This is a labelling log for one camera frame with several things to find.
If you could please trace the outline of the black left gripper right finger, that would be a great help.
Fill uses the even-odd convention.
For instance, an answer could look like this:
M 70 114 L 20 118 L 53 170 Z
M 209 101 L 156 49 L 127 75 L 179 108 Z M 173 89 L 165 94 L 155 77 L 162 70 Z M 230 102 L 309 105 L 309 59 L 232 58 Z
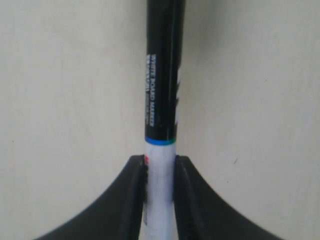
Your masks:
M 224 201 L 187 156 L 174 163 L 173 202 L 180 240 L 277 240 Z

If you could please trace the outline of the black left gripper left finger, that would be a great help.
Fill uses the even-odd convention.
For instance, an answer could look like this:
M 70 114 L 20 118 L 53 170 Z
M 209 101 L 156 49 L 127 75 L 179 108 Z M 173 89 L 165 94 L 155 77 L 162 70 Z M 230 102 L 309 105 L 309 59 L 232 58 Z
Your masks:
M 41 240 L 137 240 L 145 198 L 143 155 L 132 155 L 112 184 L 86 209 Z

